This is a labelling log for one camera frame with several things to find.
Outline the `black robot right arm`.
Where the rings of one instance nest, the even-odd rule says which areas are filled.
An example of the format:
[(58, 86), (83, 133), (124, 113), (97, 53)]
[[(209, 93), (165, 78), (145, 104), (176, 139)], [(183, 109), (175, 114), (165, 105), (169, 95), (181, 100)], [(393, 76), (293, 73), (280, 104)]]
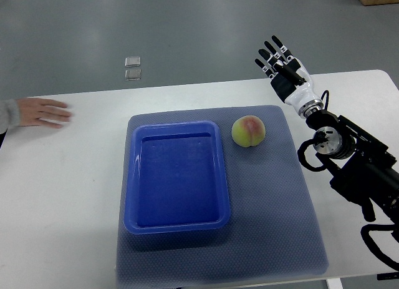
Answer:
[(330, 186), (347, 201), (361, 207), (368, 222), (375, 221), (374, 205), (398, 224), (398, 172), (396, 158), (388, 146), (348, 118), (327, 110), (329, 92), (322, 104), (306, 115), (306, 124), (315, 131), (297, 151), (299, 162), (313, 172), (327, 170)]

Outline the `person's bare hand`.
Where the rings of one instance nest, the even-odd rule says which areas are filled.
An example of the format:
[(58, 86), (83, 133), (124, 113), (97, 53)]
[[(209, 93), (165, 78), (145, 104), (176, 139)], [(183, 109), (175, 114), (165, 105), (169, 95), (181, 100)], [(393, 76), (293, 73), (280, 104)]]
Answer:
[(69, 122), (72, 113), (68, 105), (53, 99), (23, 98), (17, 99), (19, 109), (19, 126), (43, 126), (54, 129), (61, 128), (64, 122)]

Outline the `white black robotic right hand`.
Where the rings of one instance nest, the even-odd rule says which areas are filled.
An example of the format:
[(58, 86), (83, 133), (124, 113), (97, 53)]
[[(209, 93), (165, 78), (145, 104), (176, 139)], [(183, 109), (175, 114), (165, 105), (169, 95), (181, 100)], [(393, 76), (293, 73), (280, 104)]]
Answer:
[(314, 82), (301, 61), (277, 36), (273, 35), (271, 40), (265, 41), (265, 48), (258, 50), (261, 58), (255, 63), (270, 80), (278, 98), (302, 118), (323, 109), (322, 99), (314, 92)]

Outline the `grey sleeved forearm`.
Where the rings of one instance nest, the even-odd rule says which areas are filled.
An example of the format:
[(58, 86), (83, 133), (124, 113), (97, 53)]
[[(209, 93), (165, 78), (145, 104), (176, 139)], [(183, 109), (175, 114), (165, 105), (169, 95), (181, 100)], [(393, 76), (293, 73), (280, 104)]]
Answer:
[(0, 132), (5, 133), (8, 129), (17, 127), (21, 123), (21, 116), (17, 101), (14, 99), (2, 100), (0, 102)]

